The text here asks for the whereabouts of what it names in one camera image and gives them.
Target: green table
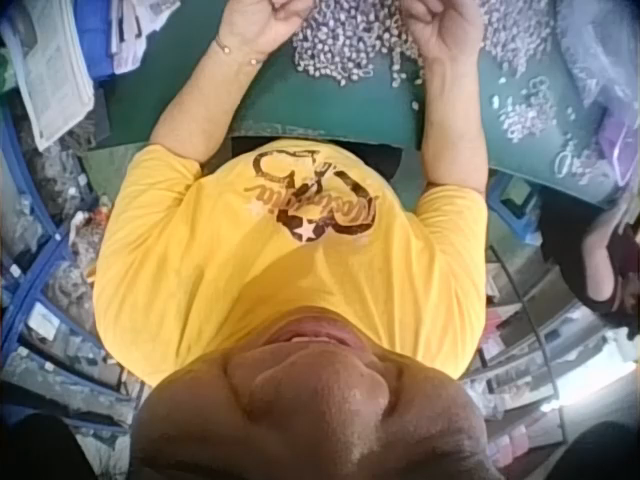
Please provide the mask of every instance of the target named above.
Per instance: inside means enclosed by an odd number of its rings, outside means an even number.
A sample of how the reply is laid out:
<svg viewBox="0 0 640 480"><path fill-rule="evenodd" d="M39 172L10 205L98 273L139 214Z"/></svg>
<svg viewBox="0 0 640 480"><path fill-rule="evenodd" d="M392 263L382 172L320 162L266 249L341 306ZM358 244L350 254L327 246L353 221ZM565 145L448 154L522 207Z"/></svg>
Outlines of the green table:
<svg viewBox="0 0 640 480"><path fill-rule="evenodd" d="M149 38L149 46L141 67L119 76L105 86L113 133L101 146L123 145L145 141L167 103L188 79L199 58L215 37L224 2L191 0L183 2L164 28ZM375 59L375 76L355 85L339 87L328 78L310 78L298 73L292 62L292 47L284 46L264 65L252 85L233 122L232 135L303 136L346 139L381 143L402 148L418 148L422 132L421 87L403 82L391 88L389 60ZM531 78L549 78L558 105L558 124L539 138L526 138L513 144L502 130L498 112L491 108L495 94L502 102L513 96L521 99L521 90ZM570 132L584 148L600 125L603 112L598 107L585 110L557 44L549 56L530 65L520 79L505 75L508 81L499 85L503 76L496 62L482 55L483 122L493 168L546 184L602 203L615 190L610 167L579 185L569 176L558 179L553 174L556 155ZM411 108L413 100L421 111ZM570 121L565 113L572 107L577 114Z"/></svg>

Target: hand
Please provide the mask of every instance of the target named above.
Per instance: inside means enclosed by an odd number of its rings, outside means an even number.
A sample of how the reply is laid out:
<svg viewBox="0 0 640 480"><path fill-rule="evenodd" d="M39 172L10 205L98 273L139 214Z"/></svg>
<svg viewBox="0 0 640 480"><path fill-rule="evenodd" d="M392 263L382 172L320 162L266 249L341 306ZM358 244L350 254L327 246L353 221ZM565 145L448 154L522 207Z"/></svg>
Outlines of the hand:
<svg viewBox="0 0 640 480"><path fill-rule="evenodd" d="M314 0L229 0L218 35L232 52L266 58L300 28Z"/></svg>
<svg viewBox="0 0 640 480"><path fill-rule="evenodd" d="M405 25L425 63L478 60L484 22L478 0L400 0Z"/></svg>

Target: graphic print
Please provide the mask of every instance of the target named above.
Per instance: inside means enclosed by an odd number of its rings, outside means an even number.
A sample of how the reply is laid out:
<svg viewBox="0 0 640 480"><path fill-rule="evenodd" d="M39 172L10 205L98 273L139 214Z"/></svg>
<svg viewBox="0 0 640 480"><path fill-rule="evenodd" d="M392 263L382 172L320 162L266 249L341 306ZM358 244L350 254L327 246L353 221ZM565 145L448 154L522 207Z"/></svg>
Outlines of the graphic print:
<svg viewBox="0 0 640 480"><path fill-rule="evenodd" d="M253 170L262 182L244 189L252 195L250 210L264 208L291 236L310 243L329 230L359 235L376 220L378 196L341 167L319 161L318 150L269 150L256 155Z"/></svg>

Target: lips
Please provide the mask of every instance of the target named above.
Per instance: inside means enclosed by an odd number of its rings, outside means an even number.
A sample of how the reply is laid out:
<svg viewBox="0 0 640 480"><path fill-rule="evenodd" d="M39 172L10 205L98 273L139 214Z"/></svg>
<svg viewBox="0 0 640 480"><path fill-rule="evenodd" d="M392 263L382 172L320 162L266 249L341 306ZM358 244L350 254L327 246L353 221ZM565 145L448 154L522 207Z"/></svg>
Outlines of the lips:
<svg viewBox="0 0 640 480"><path fill-rule="evenodd" d="M369 351L367 344L353 328L326 317L307 317L287 322L267 339L265 345L288 342L322 342Z"/></svg>

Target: label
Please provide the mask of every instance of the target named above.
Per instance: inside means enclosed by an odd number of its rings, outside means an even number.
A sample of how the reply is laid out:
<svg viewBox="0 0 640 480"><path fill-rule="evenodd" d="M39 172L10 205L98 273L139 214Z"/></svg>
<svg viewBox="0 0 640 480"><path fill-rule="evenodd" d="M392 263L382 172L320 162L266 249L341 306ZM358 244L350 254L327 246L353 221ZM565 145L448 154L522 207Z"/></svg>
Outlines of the label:
<svg viewBox="0 0 640 480"><path fill-rule="evenodd" d="M52 342L60 326L60 320L47 310L44 305L36 302L27 319L27 325L35 330L38 335Z"/></svg>
<svg viewBox="0 0 640 480"><path fill-rule="evenodd" d="M16 278L20 278L20 275L22 275L22 270L20 270L20 267L15 263L11 265L11 267L9 268L9 272Z"/></svg>

